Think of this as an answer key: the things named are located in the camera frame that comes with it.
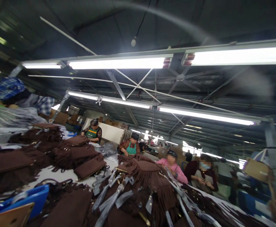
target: pink jacket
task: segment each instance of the pink jacket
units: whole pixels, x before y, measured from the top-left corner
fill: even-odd
[[[157,164],[161,164],[161,165],[164,165],[166,167],[169,166],[167,159],[161,159],[161,160],[157,161]],[[184,184],[188,184],[187,177],[184,175],[181,168],[176,163],[171,167],[171,169],[172,169],[172,171],[174,171],[175,173],[178,174],[176,179],[179,182],[184,183]]]

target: green apron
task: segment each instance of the green apron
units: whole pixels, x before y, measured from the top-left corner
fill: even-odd
[[[88,129],[88,131],[86,132],[86,136],[88,137],[88,138],[90,138],[90,139],[95,139],[95,138],[97,138],[97,132],[98,132],[98,130],[99,130],[99,127],[96,129],[96,130],[93,130],[92,129],[92,127],[90,127],[89,129]]]
[[[129,146],[126,148],[126,151],[128,152],[128,154],[136,154],[137,153],[137,150],[136,150],[136,144],[135,144],[135,148],[131,148],[131,143],[129,143]]]

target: ceiling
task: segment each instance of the ceiling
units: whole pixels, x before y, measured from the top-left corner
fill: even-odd
[[[20,61],[90,55],[85,49],[40,20],[40,16],[98,55],[167,49],[169,46],[180,48],[276,39],[276,0],[63,2],[0,1],[0,71],[3,75],[8,75]],[[137,44],[132,47],[131,40],[136,35]],[[211,72],[187,77],[184,82],[175,84],[176,77],[170,70],[153,70],[141,86],[228,111],[272,117],[276,122],[276,65],[252,66],[242,73],[240,72],[245,66],[183,68],[180,63],[182,56],[183,54],[176,54],[171,64],[171,69],[177,73],[181,74],[184,70],[186,75]],[[139,83],[148,70],[122,72]],[[119,83],[134,85],[118,72],[113,73]],[[19,77],[39,94],[49,95],[58,100],[62,99],[67,89],[121,97],[112,83],[71,78],[32,78],[28,77],[29,74],[110,80],[107,73],[101,70],[22,70]],[[124,84],[120,87],[127,96],[133,87]],[[163,104],[221,111],[164,94],[150,93]],[[137,127],[138,123],[140,128],[190,142],[212,145],[239,156],[249,156],[254,150],[265,147],[263,125],[242,127],[177,116],[185,125],[189,125],[184,126],[168,113],[135,107],[128,109],[113,103],[102,103],[99,107],[91,100],[72,100],[74,105],[97,109],[107,113],[112,119],[132,126]],[[129,100],[154,101],[141,89],[136,89]]]

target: worker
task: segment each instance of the worker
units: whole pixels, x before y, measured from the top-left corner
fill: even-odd
[[[144,143],[143,139],[140,140],[139,147],[140,147],[141,153],[145,153],[145,152],[149,153],[148,151],[146,151],[147,150],[147,146]]]
[[[138,144],[139,135],[136,133],[133,133],[130,139],[126,139],[119,145],[120,151],[123,153],[123,155],[134,155],[140,153],[140,147]]]
[[[201,154],[199,161],[189,162],[184,174],[193,187],[209,194],[218,191],[216,176],[212,169],[212,158],[209,155]]]
[[[181,168],[177,165],[177,153],[172,150],[169,150],[166,154],[166,157],[167,159],[162,158],[159,161],[157,161],[157,164],[167,167],[173,175],[173,177],[176,178],[179,182],[188,184],[186,176],[182,172]]]
[[[98,125],[98,118],[91,120],[90,126],[81,132],[82,136],[87,136],[93,143],[100,144],[102,138],[102,129]]]
[[[215,162],[215,166],[218,171],[218,182],[220,184],[226,185],[230,187],[230,196],[228,198],[229,202],[233,205],[236,204],[236,190],[234,187],[234,181],[232,178],[232,174],[235,174],[233,168],[226,163],[225,158],[221,158],[220,162]]]

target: plaid fabric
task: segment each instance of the plaid fabric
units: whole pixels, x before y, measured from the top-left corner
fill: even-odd
[[[50,115],[51,107],[54,105],[54,102],[54,98],[39,96],[35,108],[37,108],[38,113]]]
[[[25,90],[24,83],[18,78],[0,80],[0,100],[6,100]]]

